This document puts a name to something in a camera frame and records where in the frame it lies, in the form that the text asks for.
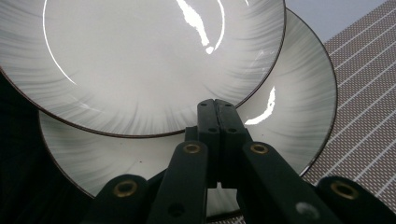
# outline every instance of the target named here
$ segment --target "brass grommet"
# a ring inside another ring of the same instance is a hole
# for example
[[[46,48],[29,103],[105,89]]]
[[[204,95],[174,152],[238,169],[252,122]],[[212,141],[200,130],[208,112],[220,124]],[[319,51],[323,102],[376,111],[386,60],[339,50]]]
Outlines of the brass grommet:
[[[201,151],[201,147],[195,144],[188,144],[186,146],[183,147],[183,150],[187,153],[197,153],[199,151]]]
[[[258,154],[265,154],[269,151],[268,147],[266,147],[264,145],[260,145],[260,144],[251,145],[250,150],[252,150],[253,152],[258,153]]]
[[[349,200],[355,200],[359,197],[359,193],[357,190],[355,190],[348,184],[341,182],[341,181],[333,182],[330,185],[330,188],[332,189],[332,191],[334,191],[339,196],[349,199]]]
[[[133,195],[137,190],[137,184],[132,179],[121,181],[114,187],[113,193],[119,198]]]

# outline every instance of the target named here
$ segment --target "grid pattern background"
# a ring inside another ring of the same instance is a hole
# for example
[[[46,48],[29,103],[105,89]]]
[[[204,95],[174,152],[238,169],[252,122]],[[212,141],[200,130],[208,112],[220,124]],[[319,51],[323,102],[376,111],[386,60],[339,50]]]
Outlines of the grid pattern background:
[[[356,181],[396,213],[396,1],[388,0],[324,44],[338,86],[331,137],[304,180]],[[245,223],[233,217],[217,224]]]

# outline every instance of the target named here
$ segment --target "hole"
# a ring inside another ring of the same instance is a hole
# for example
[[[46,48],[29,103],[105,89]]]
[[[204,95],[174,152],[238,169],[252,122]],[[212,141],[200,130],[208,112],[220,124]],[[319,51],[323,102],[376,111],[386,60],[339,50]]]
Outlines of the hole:
[[[189,144],[183,147],[184,151],[187,153],[197,153],[201,151],[201,148],[198,145]]]
[[[320,218],[319,210],[310,203],[300,202],[296,204],[297,212],[308,220],[318,220]]]
[[[265,154],[268,152],[268,147],[256,144],[256,145],[252,145],[250,147],[250,150],[252,150],[253,152],[258,153],[258,154]]]
[[[168,207],[168,214],[171,217],[181,217],[184,213],[184,206],[181,203],[172,203]]]
[[[341,181],[335,181],[330,185],[332,191],[334,191],[336,194],[339,196],[349,199],[349,200],[355,200],[359,197],[359,193],[357,190],[354,188],[350,187],[348,184],[341,182]]]
[[[133,180],[124,180],[114,187],[113,193],[120,198],[133,195],[137,190],[137,184]]]

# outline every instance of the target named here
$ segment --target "white plate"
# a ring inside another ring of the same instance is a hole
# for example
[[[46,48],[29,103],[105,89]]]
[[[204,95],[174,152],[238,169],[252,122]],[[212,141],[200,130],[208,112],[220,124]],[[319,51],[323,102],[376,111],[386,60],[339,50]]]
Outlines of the white plate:
[[[336,84],[327,52],[313,32],[288,12],[283,48],[271,75],[238,108],[255,141],[272,145],[302,174],[323,148],[336,108]],[[40,114],[48,149],[77,186],[95,196],[121,174],[151,178],[165,169],[183,134],[125,139],[83,132]],[[211,189],[209,216],[238,208],[234,190]]]
[[[235,105],[275,64],[278,0],[1,0],[0,65],[47,114],[90,132],[149,137]]]

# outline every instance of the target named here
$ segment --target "plate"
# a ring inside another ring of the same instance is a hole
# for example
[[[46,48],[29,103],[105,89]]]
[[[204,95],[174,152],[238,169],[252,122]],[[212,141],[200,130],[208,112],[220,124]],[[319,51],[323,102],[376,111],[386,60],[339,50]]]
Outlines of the plate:
[[[241,105],[284,36],[277,0],[0,2],[0,65],[52,117],[123,137],[181,132],[196,105]]]
[[[322,44],[288,11],[279,59],[256,93],[237,110],[254,141],[272,145],[298,173],[315,160],[330,134],[336,109],[332,64]],[[49,152],[68,178],[94,197],[121,174],[151,178],[168,166],[183,134],[126,139],[70,127],[40,113]],[[210,189],[207,214],[238,209],[233,189]]]

